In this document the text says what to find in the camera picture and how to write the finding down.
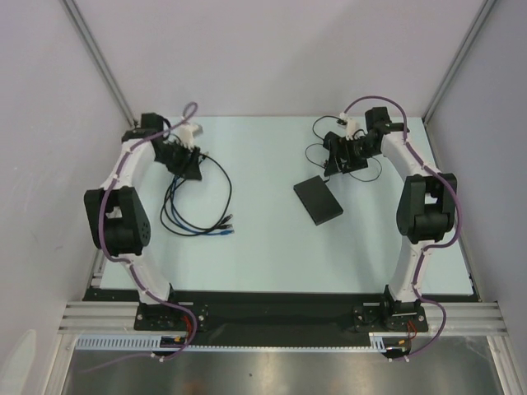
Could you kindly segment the black network switch box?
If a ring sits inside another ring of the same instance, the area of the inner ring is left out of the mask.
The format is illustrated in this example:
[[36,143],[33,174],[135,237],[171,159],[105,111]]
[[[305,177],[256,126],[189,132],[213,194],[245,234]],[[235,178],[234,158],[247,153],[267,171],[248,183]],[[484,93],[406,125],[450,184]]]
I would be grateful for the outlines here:
[[320,176],[295,184],[293,190],[315,225],[343,214],[343,208]]

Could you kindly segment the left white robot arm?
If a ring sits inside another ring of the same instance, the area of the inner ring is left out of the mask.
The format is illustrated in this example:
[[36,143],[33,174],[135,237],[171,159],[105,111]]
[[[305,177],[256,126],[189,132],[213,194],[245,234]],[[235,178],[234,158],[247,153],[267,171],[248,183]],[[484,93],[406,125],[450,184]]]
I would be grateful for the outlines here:
[[137,187],[147,168],[155,162],[183,179],[203,179],[199,169],[201,150],[194,143],[203,129],[190,122],[197,109],[197,103],[188,103],[181,120],[174,125],[159,114],[143,114],[140,124],[123,134],[119,158],[110,176],[98,189],[84,194],[94,245],[109,261],[122,264],[142,303],[156,304],[152,319],[164,329],[179,324],[181,309],[168,301],[171,284],[147,249],[151,224]]

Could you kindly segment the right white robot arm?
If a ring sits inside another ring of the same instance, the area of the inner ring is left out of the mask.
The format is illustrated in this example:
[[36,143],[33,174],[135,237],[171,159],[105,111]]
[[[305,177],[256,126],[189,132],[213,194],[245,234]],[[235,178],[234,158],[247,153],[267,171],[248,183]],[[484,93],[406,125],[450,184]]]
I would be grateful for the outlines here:
[[455,225],[457,179],[427,164],[413,148],[408,122],[393,122],[385,107],[374,107],[365,114],[366,127],[360,129],[347,113],[337,116],[345,136],[328,132],[323,147],[329,153],[324,167],[327,177],[363,170],[367,162],[383,156],[403,180],[396,211],[396,225],[402,244],[394,275],[385,286],[379,307],[360,307],[355,313],[357,327],[374,314],[370,328],[386,332],[404,329],[426,331],[427,319],[421,293],[422,274],[432,250],[443,249],[444,236]]

